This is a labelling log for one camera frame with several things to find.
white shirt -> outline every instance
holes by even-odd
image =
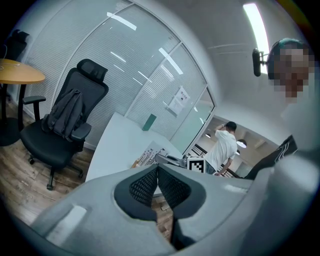
[[[204,158],[218,171],[224,161],[235,158],[238,147],[235,136],[226,130],[217,130],[215,137],[218,139],[217,142]]]

desk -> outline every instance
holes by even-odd
[[[135,122],[114,113],[96,147],[85,181],[130,169],[152,141],[163,146],[169,155],[182,158],[164,136],[152,130],[142,131]]]
[[[3,69],[0,70],[0,83],[3,84],[1,93],[2,120],[0,125],[0,146],[8,146],[19,140],[20,131],[24,128],[24,105],[22,99],[25,96],[26,85],[40,83],[45,80],[46,77],[35,68],[10,59],[1,61],[0,66],[3,67]],[[6,95],[8,84],[21,85],[18,102],[18,119],[12,117],[7,118]]]

man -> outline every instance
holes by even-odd
[[[284,92],[286,101],[290,102],[281,116],[293,136],[259,161],[245,177],[249,180],[254,180],[260,170],[273,167],[284,156],[294,154],[298,149],[311,150],[319,147],[319,140],[316,139],[320,129],[320,118],[316,113],[320,106],[317,91],[319,79],[316,77],[314,89],[309,89],[308,86],[309,75],[315,72],[315,57],[311,49],[298,40],[282,39],[272,46],[266,66],[268,78],[274,82],[276,91]]]
[[[217,138],[216,144],[205,155],[207,174],[215,173],[219,167],[228,159],[221,171],[216,172],[215,175],[222,174],[232,163],[237,152],[237,141],[235,138],[235,131],[237,125],[234,122],[228,122],[217,126],[213,131]]]

